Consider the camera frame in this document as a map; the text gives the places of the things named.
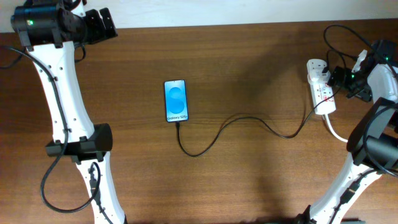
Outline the blue screen smartphone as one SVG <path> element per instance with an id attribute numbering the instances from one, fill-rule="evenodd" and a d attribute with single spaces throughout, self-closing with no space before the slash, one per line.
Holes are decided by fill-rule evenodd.
<path id="1" fill-rule="evenodd" d="M 185 80 L 164 82 L 165 117 L 168 123 L 187 121 L 188 105 Z"/>

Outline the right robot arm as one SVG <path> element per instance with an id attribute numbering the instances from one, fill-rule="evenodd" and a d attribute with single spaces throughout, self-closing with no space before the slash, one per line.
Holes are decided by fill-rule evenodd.
<path id="1" fill-rule="evenodd" d="M 374 181 L 384 174 L 397 175 L 397 138 L 385 134 L 397 129 L 397 45 L 377 40 L 371 50 L 356 57 L 353 69 L 336 67 L 330 73 L 324 62 L 307 63 L 314 104 L 334 106 L 332 87 L 372 102 L 371 109 L 354 128 L 346 143 L 343 168 L 325 195 L 294 218 L 294 223 L 342 223 L 346 212 Z"/>

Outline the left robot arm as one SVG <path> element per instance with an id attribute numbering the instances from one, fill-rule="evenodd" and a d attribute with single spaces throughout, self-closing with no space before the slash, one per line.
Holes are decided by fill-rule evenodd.
<path id="1" fill-rule="evenodd" d="M 126 223 L 111 174 L 113 135 L 109 124 L 92 123 L 76 75 L 75 50 L 117 36 L 107 8 L 84 9 L 84 1 L 26 1 L 15 8 L 11 26 L 22 45 L 20 55 L 39 74 L 52 119 L 46 153 L 69 157 L 88 191 L 96 223 Z"/>

